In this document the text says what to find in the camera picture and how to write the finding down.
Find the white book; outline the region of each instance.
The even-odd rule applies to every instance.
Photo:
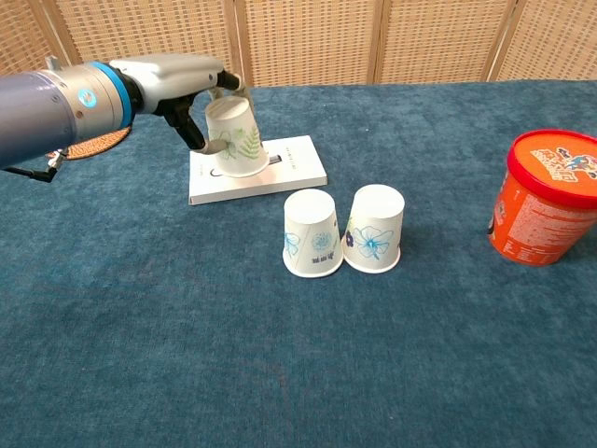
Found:
[[[263,147],[270,156],[270,164],[261,173],[249,177],[222,175],[214,155],[190,152],[188,203],[215,203],[327,184],[326,170],[309,135],[268,140]]]

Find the orange container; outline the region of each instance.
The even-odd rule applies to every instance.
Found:
[[[597,139],[562,130],[521,135],[507,156],[489,239],[507,259],[557,261],[597,222]]]

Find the paper cup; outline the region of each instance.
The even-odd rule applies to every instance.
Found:
[[[217,167],[230,177],[256,175],[268,166],[259,129],[246,98],[225,96],[205,107],[210,140],[225,140],[227,148],[214,155]]]
[[[342,264],[333,198],[320,189],[291,194],[284,204],[283,260],[299,277],[323,277]]]
[[[404,198],[385,185],[367,185],[354,195],[342,238],[344,259],[364,273],[384,273],[400,260]]]

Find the upside-down paper cup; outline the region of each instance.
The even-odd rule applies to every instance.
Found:
[[[521,135],[489,228],[493,247],[532,266],[556,262],[597,223],[597,139],[563,130]]]
[[[364,273],[384,273],[397,265],[404,205],[402,195],[386,185],[356,192],[342,238],[348,264]]]
[[[333,198],[320,189],[302,189],[284,204],[283,260],[299,277],[323,277],[342,264]]]
[[[225,140],[226,149],[215,154],[217,167],[230,177],[261,172],[270,162],[261,145],[259,129],[246,98],[224,96],[205,107],[210,140]]]

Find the wicker panel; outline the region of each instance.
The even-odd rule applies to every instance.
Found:
[[[231,58],[216,0],[56,0],[83,61],[185,52]]]
[[[484,80],[510,6],[507,0],[393,0],[379,81]]]
[[[498,79],[597,79],[597,2],[527,0]]]
[[[367,82],[375,1],[244,3],[254,85]]]
[[[46,68],[49,45],[24,0],[0,1],[0,76]]]

